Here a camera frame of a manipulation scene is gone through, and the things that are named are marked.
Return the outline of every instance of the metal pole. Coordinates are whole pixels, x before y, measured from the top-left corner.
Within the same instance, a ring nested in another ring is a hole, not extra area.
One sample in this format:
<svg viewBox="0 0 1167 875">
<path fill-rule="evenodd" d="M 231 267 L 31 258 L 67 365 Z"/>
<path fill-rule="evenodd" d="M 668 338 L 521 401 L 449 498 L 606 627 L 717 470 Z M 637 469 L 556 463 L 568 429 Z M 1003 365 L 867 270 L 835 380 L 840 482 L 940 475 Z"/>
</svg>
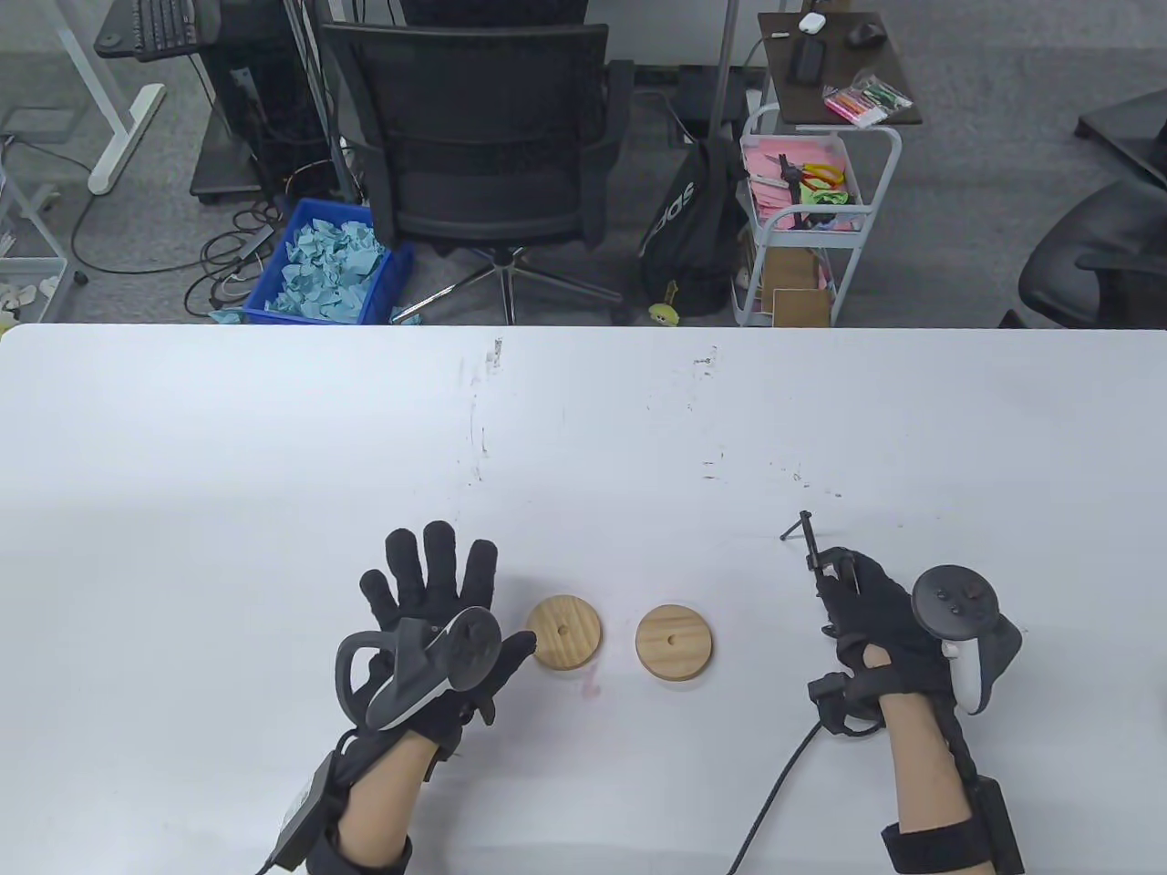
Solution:
<svg viewBox="0 0 1167 875">
<path fill-rule="evenodd" d="M 352 177 L 349 176 L 349 168 L 344 162 L 344 153 L 341 150 L 340 131 L 329 131 L 328 98 L 320 90 L 320 82 L 324 79 L 320 47 L 313 41 L 312 28 L 303 20 L 293 0 L 284 0 L 284 12 L 287 14 L 288 23 L 292 27 L 292 36 L 300 52 L 300 62 L 305 65 L 308 90 L 312 92 L 313 103 L 316 105 L 316 113 L 320 116 L 320 127 L 328 140 L 328 152 L 333 159 L 333 167 L 336 168 L 336 178 L 341 186 L 341 195 L 349 203 L 356 203 L 357 192 L 352 188 Z"/>
<path fill-rule="evenodd" d="M 729 88 L 729 62 L 733 60 L 733 37 L 738 29 L 738 9 L 741 0 L 727 0 L 726 23 L 721 30 L 721 57 L 718 60 L 718 86 L 713 92 L 713 112 L 710 113 L 710 139 L 718 135 L 726 111 L 726 89 Z"/>
</svg>

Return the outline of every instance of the white desk leg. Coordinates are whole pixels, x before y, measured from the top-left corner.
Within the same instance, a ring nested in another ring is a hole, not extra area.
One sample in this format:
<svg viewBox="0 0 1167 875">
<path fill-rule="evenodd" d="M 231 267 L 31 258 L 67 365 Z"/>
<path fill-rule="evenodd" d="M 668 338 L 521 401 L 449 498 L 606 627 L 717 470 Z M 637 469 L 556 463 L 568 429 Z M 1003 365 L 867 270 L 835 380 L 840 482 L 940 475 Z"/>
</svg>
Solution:
<svg viewBox="0 0 1167 875">
<path fill-rule="evenodd" d="M 133 103 L 127 105 L 105 62 L 93 52 L 92 46 L 78 38 L 78 33 L 83 33 L 83 21 L 77 14 L 74 0 L 42 0 L 41 8 L 61 37 L 85 88 L 93 96 L 97 108 L 102 111 L 113 131 L 110 145 L 105 147 L 89 177 L 90 191 L 95 195 L 109 194 L 130 156 L 138 148 L 146 126 L 158 112 L 166 96 L 166 86 L 161 83 L 145 85 Z"/>
</svg>

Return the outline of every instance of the forearm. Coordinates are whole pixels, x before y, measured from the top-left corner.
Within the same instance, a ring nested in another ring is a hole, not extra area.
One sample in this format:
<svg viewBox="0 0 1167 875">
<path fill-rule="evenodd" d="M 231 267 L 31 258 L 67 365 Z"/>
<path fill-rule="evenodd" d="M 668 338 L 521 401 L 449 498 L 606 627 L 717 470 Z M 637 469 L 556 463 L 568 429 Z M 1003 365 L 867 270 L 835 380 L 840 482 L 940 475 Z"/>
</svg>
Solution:
<svg viewBox="0 0 1167 875">
<path fill-rule="evenodd" d="M 345 860 L 383 869 L 400 859 L 413 806 L 436 752 L 432 741 L 408 733 L 352 785 L 337 826 Z"/>
<path fill-rule="evenodd" d="M 964 785 L 923 695 L 880 698 L 892 738 L 900 832 L 916 833 L 960 824 L 972 817 Z M 992 863 L 962 869 L 962 875 L 993 875 Z"/>
</svg>

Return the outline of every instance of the hand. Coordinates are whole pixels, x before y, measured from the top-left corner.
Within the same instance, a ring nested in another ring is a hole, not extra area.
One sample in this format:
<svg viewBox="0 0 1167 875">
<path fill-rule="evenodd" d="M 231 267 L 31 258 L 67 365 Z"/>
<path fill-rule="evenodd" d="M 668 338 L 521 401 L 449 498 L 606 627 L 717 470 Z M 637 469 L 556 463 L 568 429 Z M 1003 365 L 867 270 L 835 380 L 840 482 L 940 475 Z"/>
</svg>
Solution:
<svg viewBox="0 0 1167 875">
<path fill-rule="evenodd" d="M 818 584 L 818 595 L 838 632 L 839 662 L 854 672 L 890 663 L 913 691 L 951 691 L 941 643 L 916 622 L 911 596 L 903 587 L 862 553 L 832 547 L 820 558 L 841 578 L 829 576 Z"/>
<path fill-rule="evenodd" d="M 449 523 L 431 523 L 422 533 L 428 582 L 421 574 L 418 541 L 406 528 L 398 528 L 385 539 L 389 570 L 397 581 L 397 598 L 390 592 L 385 575 L 376 569 L 361 578 L 361 592 L 383 631 L 392 631 L 404 617 L 425 620 L 443 628 L 469 607 L 490 608 L 495 595 L 495 567 L 498 548 L 490 541 L 477 540 L 466 560 L 462 590 L 457 589 L 457 555 L 454 530 Z M 467 692 L 447 691 L 411 716 L 405 727 L 429 738 L 442 749 L 443 758 L 453 752 L 462 737 L 462 727 L 476 712 L 489 726 L 495 719 L 494 696 L 534 652 L 534 632 L 517 632 L 503 642 L 495 667 L 485 680 Z M 362 708 L 393 673 L 393 654 L 379 651 L 369 662 L 369 681 L 354 698 Z"/>
</svg>

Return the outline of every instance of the wooden disc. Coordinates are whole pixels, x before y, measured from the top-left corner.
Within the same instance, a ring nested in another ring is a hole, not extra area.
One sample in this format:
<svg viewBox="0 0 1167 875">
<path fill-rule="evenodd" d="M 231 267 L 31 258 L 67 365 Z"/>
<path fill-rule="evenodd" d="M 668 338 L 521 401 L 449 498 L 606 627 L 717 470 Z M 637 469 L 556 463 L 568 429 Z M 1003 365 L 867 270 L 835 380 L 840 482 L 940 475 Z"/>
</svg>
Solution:
<svg viewBox="0 0 1167 875">
<path fill-rule="evenodd" d="M 691 680 L 710 664 L 713 634 L 696 610 L 662 604 L 636 628 L 636 656 L 662 680 Z"/>
<path fill-rule="evenodd" d="M 600 615 L 574 595 L 544 598 L 526 618 L 526 628 L 539 639 L 534 658 L 557 672 L 587 665 L 603 640 Z"/>
</svg>

